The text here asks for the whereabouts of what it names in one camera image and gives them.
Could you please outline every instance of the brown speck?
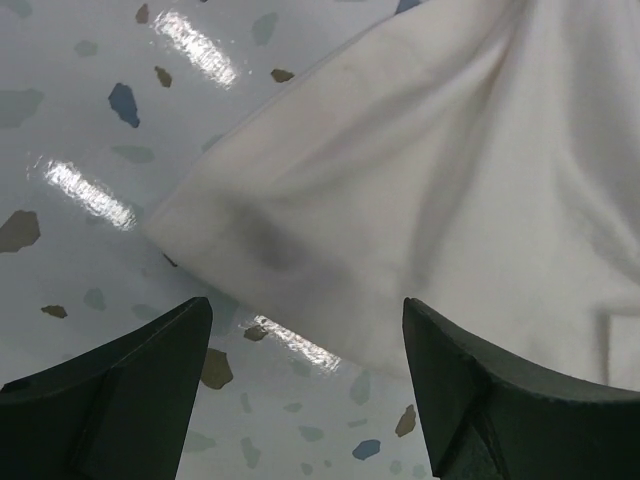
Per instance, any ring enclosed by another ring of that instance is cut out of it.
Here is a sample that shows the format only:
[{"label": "brown speck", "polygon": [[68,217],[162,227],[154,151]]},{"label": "brown speck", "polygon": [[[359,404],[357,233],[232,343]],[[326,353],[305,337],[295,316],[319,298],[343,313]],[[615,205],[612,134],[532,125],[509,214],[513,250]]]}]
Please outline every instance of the brown speck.
[{"label": "brown speck", "polygon": [[136,12],[136,22],[144,25],[149,21],[149,5],[143,3],[142,6]]},{"label": "brown speck", "polygon": [[400,417],[400,421],[398,421],[396,435],[398,435],[398,437],[404,437],[408,433],[413,432],[414,428],[416,428],[416,410],[413,405],[409,405]]},{"label": "brown speck", "polygon": [[42,313],[47,313],[56,318],[65,318],[67,316],[67,311],[60,305],[47,305],[40,310],[42,310]]},{"label": "brown speck", "polygon": [[165,88],[169,88],[173,83],[173,78],[171,78],[171,74],[169,74],[169,72],[167,72],[162,67],[155,67],[155,71],[156,71],[156,75],[158,76],[158,80],[160,80],[160,84]]},{"label": "brown speck", "polygon": [[288,72],[286,70],[281,70],[279,68],[274,68],[273,71],[271,72],[271,76],[278,83],[288,82],[293,77],[295,77],[293,73]]},{"label": "brown speck", "polygon": [[233,373],[231,372],[231,367],[229,366],[225,352],[221,352],[215,348],[207,350],[200,380],[202,380],[202,383],[207,387],[213,388],[214,390],[220,390],[233,380]]},{"label": "brown speck", "polygon": [[260,325],[254,325],[253,327],[249,327],[244,331],[244,338],[247,340],[251,340],[252,342],[259,342],[264,337],[266,337],[269,332]]},{"label": "brown speck", "polygon": [[0,227],[0,253],[15,253],[40,238],[36,212],[18,210]]},{"label": "brown speck", "polygon": [[169,257],[167,257],[164,253],[162,254],[162,256],[163,256],[164,258],[166,258],[166,259],[167,259],[167,262],[169,262],[169,263],[171,264],[171,266],[172,266],[172,267],[177,267],[177,266],[178,266],[178,264],[177,264],[176,262],[174,262],[173,260],[171,260],[171,259],[170,259]]}]

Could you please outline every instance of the black object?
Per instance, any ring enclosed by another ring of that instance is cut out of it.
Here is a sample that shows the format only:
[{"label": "black object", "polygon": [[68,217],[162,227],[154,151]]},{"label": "black object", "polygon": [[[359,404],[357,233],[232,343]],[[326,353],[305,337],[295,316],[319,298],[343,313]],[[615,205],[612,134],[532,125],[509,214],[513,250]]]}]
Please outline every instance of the black object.
[{"label": "black object", "polygon": [[640,479],[640,393],[531,363],[418,300],[403,328],[435,476]]},{"label": "black object", "polygon": [[173,480],[212,313],[194,298],[0,391],[2,480]]}]

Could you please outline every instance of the blue speck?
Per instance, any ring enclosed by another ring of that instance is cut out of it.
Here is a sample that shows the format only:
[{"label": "blue speck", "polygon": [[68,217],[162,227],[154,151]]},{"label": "blue speck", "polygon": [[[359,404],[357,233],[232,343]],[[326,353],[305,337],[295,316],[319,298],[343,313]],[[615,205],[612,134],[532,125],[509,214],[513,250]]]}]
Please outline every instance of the blue speck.
[{"label": "blue speck", "polygon": [[138,107],[136,99],[133,98],[133,90],[128,85],[116,83],[113,87],[111,95],[109,95],[109,104],[114,112],[118,114],[120,120],[127,122],[133,128],[138,128],[140,119],[138,118]]},{"label": "blue speck", "polygon": [[358,460],[366,460],[380,453],[380,440],[364,440],[352,452]]},{"label": "blue speck", "polygon": [[396,9],[396,15],[420,5],[420,0],[400,0],[398,8]]}]

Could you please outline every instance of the white garment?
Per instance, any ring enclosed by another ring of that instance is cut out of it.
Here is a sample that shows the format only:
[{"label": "white garment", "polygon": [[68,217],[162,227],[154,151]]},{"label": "white garment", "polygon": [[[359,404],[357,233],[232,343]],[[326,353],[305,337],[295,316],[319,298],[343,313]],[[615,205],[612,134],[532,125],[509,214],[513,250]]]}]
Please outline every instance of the white garment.
[{"label": "white garment", "polygon": [[628,316],[607,329],[640,301],[639,22],[637,0],[429,0],[220,141],[146,231],[368,367],[406,374],[418,297],[546,367],[635,378],[632,346],[608,358]]}]

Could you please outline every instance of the white glossy surface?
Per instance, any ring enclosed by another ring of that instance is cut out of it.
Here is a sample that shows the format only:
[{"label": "white glossy surface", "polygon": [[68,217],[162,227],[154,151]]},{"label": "white glossy surface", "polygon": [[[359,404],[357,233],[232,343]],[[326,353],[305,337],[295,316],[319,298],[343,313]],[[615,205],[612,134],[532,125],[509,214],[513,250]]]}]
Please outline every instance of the white glossy surface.
[{"label": "white glossy surface", "polygon": [[[171,266],[137,230],[210,139],[283,87],[273,69],[304,72],[397,2],[147,3],[140,24],[142,2],[0,0],[0,224],[35,212],[40,231],[32,246],[0,253],[0,384],[207,295],[211,346],[227,352],[234,379],[221,390],[201,384],[178,478],[430,478],[419,426],[394,433],[413,403],[409,384],[370,375],[367,394],[369,374],[272,323],[260,342],[243,338],[256,315]],[[268,25],[252,32],[274,13],[270,38]],[[117,83],[133,91],[138,128],[110,108]],[[143,148],[113,149],[122,146]],[[68,316],[42,312],[48,305]],[[283,408],[295,403],[295,413]],[[323,438],[305,441],[300,426]],[[255,465],[246,438],[261,452]],[[369,439],[380,453],[354,458]]]}]

